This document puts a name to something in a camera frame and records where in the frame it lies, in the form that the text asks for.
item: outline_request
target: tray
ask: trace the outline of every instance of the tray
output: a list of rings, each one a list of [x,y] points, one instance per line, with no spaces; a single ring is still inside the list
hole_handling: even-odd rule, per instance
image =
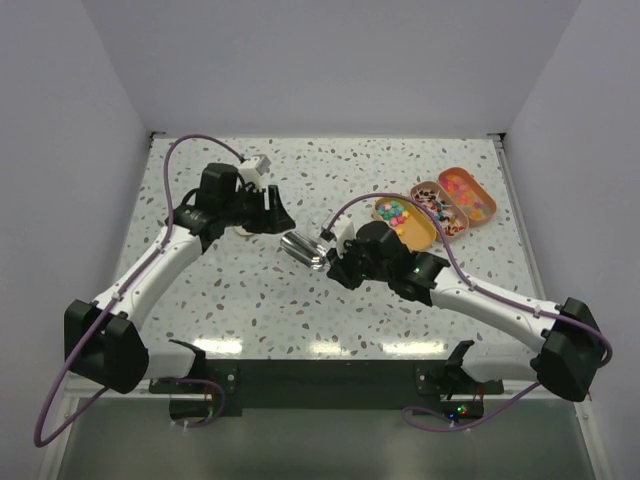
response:
[[[464,168],[445,170],[438,176],[438,182],[469,218],[472,227],[487,223],[498,209],[496,201]]]
[[[378,213],[378,206],[384,204],[390,204],[392,201],[398,202],[399,205],[404,207],[404,210],[409,213],[409,216],[405,218],[404,223],[393,228],[398,233],[398,228],[402,229],[402,235],[398,235],[400,241],[404,243],[409,250],[414,252],[420,252],[426,250],[433,244],[436,239],[436,229],[431,224],[424,213],[420,212],[411,203],[404,200],[396,200],[395,198],[382,197],[373,206],[373,218],[376,220],[386,221],[389,226],[390,222],[382,218]]]
[[[410,196],[440,217],[440,225],[450,242],[464,235],[469,229],[469,219],[439,183],[419,183],[411,189]]]

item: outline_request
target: gray floor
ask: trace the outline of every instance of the gray floor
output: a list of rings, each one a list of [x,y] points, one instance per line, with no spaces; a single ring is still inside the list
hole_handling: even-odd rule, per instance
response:
[[[415,430],[398,412],[324,410],[248,410],[183,434],[167,408],[97,402],[73,427],[59,479],[593,478],[575,410],[561,400],[521,401],[457,434]]]

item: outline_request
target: cable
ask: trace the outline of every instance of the cable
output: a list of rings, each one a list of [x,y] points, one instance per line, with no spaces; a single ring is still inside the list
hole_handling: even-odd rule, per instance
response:
[[[458,265],[458,262],[453,254],[453,251],[451,250],[451,245],[449,244],[449,240],[447,239],[447,236],[444,232],[444,229],[442,228],[442,226],[440,225],[440,222],[436,219],[436,217],[424,206],[422,205],[420,202],[415,201],[412,198],[406,197],[404,195],[399,195],[397,193],[367,193],[365,195],[360,195],[359,197],[356,197],[350,201],[348,201],[346,204],[344,204],[331,218],[331,220],[329,221],[329,223],[327,224],[326,229],[327,230],[331,230],[334,226],[334,224],[336,223],[336,221],[338,220],[338,218],[340,217],[340,215],[342,215],[350,206],[354,205],[355,203],[358,203],[362,200],[367,200],[369,198],[379,198],[379,197],[386,197],[386,198],[396,198],[399,200],[404,200],[407,201],[409,203],[411,203],[413,206],[415,206],[416,208],[418,208],[421,212],[423,212],[425,215],[427,215],[427,217],[431,220],[431,222],[433,223],[433,225],[436,227],[436,230],[438,231],[438,233],[440,234],[440,238],[442,239],[442,244],[444,245],[445,250],[447,251],[447,256],[449,257],[449,260],[451,261],[451,265],[453,266],[454,270],[456,271],[456,273],[458,274],[458,276],[460,277],[460,280],[462,280],[467,286],[471,287],[472,286],[472,282],[471,280],[469,280],[466,276],[466,274],[462,271],[462,268],[460,268],[460,265]],[[590,333],[591,335],[593,335],[594,337],[596,337],[601,343],[602,345],[605,347],[606,353],[605,356],[602,358],[601,362],[600,362],[600,368],[604,367],[606,364],[608,364],[611,359],[613,358],[613,346],[611,345],[611,343],[609,342],[609,340],[607,340],[604,335],[602,335],[602,333],[600,333],[598,330],[596,330],[595,328],[589,326],[589,325],[585,325],[583,323],[580,323],[577,320],[574,320],[573,318],[569,318],[565,315],[560,315],[558,313],[555,312],[547,312],[544,310],[541,311],[536,311],[535,308],[530,307],[529,305],[525,305],[522,304],[520,302],[516,302],[514,300],[511,300],[509,298],[506,298],[498,293],[492,292],[491,290],[488,290],[486,288],[483,288],[479,285],[474,285],[473,286],[475,288],[475,290],[477,290],[478,292],[480,292],[481,294],[492,298],[498,302],[504,303],[505,305],[509,305],[510,307],[514,307],[514,308],[518,308],[520,310],[523,310],[525,312],[529,312],[529,313],[534,313],[537,315],[541,315],[543,317],[547,317],[547,318],[552,318],[554,320],[560,321],[560,322],[564,322],[564,323],[568,323],[569,325],[573,325],[576,328],[582,329],[583,331],[586,331],[587,333]],[[451,427],[451,428],[439,428],[439,427],[428,427],[426,425],[421,425],[419,423],[417,423],[416,421],[414,421],[411,418],[407,417],[407,414],[410,412],[423,412],[423,413],[428,413],[431,415],[434,415],[438,418],[442,418],[444,420],[449,421],[449,419],[445,416],[443,416],[442,414],[436,412],[435,410],[431,410],[425,407],[419,407],[419,406],[410,406],[410,407],[405,407],[402,410],[402,418],[411,426],[419,428],[420,430],[425,430],[428,432],[438,432],[438,433],[450,433],[450,432],[460,432],[463,430],[468,430],[470,428],[476,427],[478,425],[481,425],[482,423],[486,422],[487,420],[495,417],[496,415],[498,415],[499,413],[503,412],[506,408],[510,407],[511,405],[513,405],[514,403],[516,403],[518,400],[520,400],[522,397],[524,397],[526,394],[528,394],[529,392],[531,392],[533,389],[537,388],[540,385],[539,382],[535,382],[532,383],[531,385],[529,385],[527,388],[525,388],[524,390],[522,390],[521,392],[519,392],[517,395],[515,395],[513,398],[511,398],[510,400],[508,400],[504,405],[500,406],[499,408],[497,408],[496,410],[492,411],[491,413],[488,413],[487,415],[485,415],[484,417],[465,424],[465,425],[459,425],[459,426],[455,426],[455,427]]]
[[[495,417],[496,415],[504,412],[511,405],[516,403],[518,400],[520,400],[526,394],[530,393],[532,390],[534,390],[535,388],[537,388],[539,386],[540,386],[540,382],[532,383],[527,388],[525,388],[521,392],[518,392],[518,394],[514,395],[509,400],[507,400],[503,405],[501,405],[500,407],[496,408],[495,410],[487,413],[484,417],[479,418],[478,420],[474,420],[471,423],[466,423],[464,425],[456,425],[456,426],[451,426],[451,427],[429,427],[427,425],[422,425],[421,423],[416,422],[414,419],[412,419],[411,417],[408,416],[409,413],[421,412],[421,413],[428,413],[429,415],[433,415],[434,417],[437,417],[439,419],[445,420],[447,422],[451,422],[451,420],[449,418],[445,417],[441,413],[436,412],[435,410],[432,410],[432,409],[426,408],[426,407],[404,407],[402,409],[402,418],[404,419],[405,422],[407,422],[412,427],[419,428],[420,430],[424,430],[424,431],[427,431],[427,432],[433,432],[433,433],[462,432],[464,430],[469,430],[470,428],[477,427],[478,425],[481,425],[481,424],[483,424],[484,422],[486,422],[488,420],[491,420],[493,417]]]
[[[196,383],[200,385],[208,385],[212,388],[212,391],[217,390],[218,393],[220,394],[220,407],[218,408],[216,413],[209,414],[209,416],[207,416],[206,418],[203,418],[202,420],[198,420],[195,423],[187,423],[185,425],[186,428],[204,427],[205,425],[209,425],[211,422],[213,422],[216,418],[218,418],[222,414],[222,411],[224,410],[224,407],[227,403],[227,396],[224,393],[224,389],[217,383],[212,382],[211,380],[200,380],[197,378],[172,378],[171,381],[176,383],[189,383],[189,384]]]
[[[160,241],[160,248],[155,249],[149,255],[149,257],[147,257],[147,259],[140,264],[140,266],[123,282],[122,286],[117,290],[117,294],[119,296],[122,296],[129,289],[131,284],[136,281],[136,279],[140,276],[140,274],[160,254],[160,251],[162,250],[162,248],[169,242],[169,239],[171,238],[171,234],[173,232],[174,216],[173,216],[173,200],[171,199],[171,187],[169,185],[169,161],[171,160],[171,155],[173,154],[175,149],[178,147],[178,145],[180,145],[182,142],[186,140],[195,139],[195,138],[214,142],[220,145],[221,147],[225,148],[229,152],[231,152],[233,155],[235,155],[240,160],[240,162],[244,161],[244,157],[242,157],[242,155],[236,152],[229,145],[222,142],[221,140],[218,140],[217,138],[209,137],[207,135],[200,135],[200,134],[185,135],[183,137],[176,139],[176,141],[173,142],[173,144],[171,145],[169,150],[167,150],[167,153],[164,157],[164,165],[162,168],[164,193],[167,200],[167,208],[169,209],[169,216],[167,219],[167,231],[164,237],[162,238],[162,240]],[[73,362],[76,361],[76,358],[78,357],[78,355],[80,355],[80,352],[82,351],[84,346],[87,344],[89,339],[95,334],[95,332],[100,328],[102,322],[104,321],[106,316],[111,312],[111,310],[113,309],[116,303],[117,303],[117,299],[112,299],[111,301],[109,301],[109,303],[107,303],[107,305],[104,307],[102,312],[100,312],[100,314],[95,319],[95,321],[87,329],[85,334],[80,338],[80,340],[78,341],[76,346],[73,348],[73,350],[71,350],[71,353],[66,358],[66,360],[62,364],[62,367],[60,368],[60,371],[58,372],[55,379],[53,380],[53,383],[51,384],[51,388],[49,389],[49,392],[47,393],[44,399],[44,402],[42,404],[42,407],[40,409],[40,413],[38,415],[38,419],[36,420],[36,426],[33,432],[33,444],[37,448],[45,447],[49,443],[51,443],[53,440],[55,440],[58,437],[58,435],[60,435],[69,425],[73,423],[73,421],[76,418],[78,418],[93,402],[95,402],[98,398],[100,398],[102,394],[104,394],[108,390],[107,387],[100,389],[79,410],[77,410],[75,413],[70,415],[69,418],[67,418],[64,422],[62,422],[62,424],[57,429],[55,429],[53,433],[51,433],[45,439],[42,438],[42,430],[44,428],[44,423],[47,420],[47,415],[49,414],[49,410],[51,409],[51,404],[53,403],[53,399],[56,396],[56,393],[58,392],[58,390],[60,389],[62,382],[64,381],[65,375],[71,369],[71,365],[73,365]]]

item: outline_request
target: table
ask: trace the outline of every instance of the table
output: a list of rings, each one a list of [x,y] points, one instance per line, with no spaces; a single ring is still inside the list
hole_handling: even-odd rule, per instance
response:
[[[162,162],[172,138],[155,137],[119,265],[124,273],[157,236],[167,215]],[[298,229],[371,191],[407,194],[452,166],[471,172],[498,204],[494,218],[453,244],[469,273],[533,295],[525,251],[491,140],[401,138],[226,138],[245,155],[271,159],[269,181]],[[199,185],[210,162],[236,159],[205,140],[189,140],[170,165],[174,199]],[[354,206],[356,228],[373,201]],[[441,244],[430,247],[446,256]],[[190,266],[151,311],[142,338],[152,348],[183,340],[209,357],[252,359],[436,359],[461,340],[514,342],[460,314],[407,302],[386,285],[344,289],[279,250],[279,236],[241,237],[232,229]]]

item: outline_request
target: tabletop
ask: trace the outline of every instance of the tabletop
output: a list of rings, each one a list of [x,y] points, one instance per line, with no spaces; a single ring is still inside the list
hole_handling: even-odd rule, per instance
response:
[[[167,216],[162,162],[172,138],[155,137],[118,271],[149,247]],[[402,138],[225,138],[240,153],[271,159],[268,182],[280,187],[297,229],[314,234],[349,199],[369,192],[408,194],[449,167],[468,170],[496,200],[487,224],[456,240],[469,273],[533,295],[513,208],[491,140]],[[169,167],[174,199],[200,183],[211,162],[235,157],[205,140],[178,147]],[[356,225],[371,220],[373,200],[349,210]],[[408,302],[382,283],[344,289],[279,248],[279,235],[225,235],[167,290],[141,336],[153,348],[183,340],[209,357],[252,359],[446,358],[461,340],[509,343],[506,334],[455,312]],[[446,256],[434,243],[430,252]]]

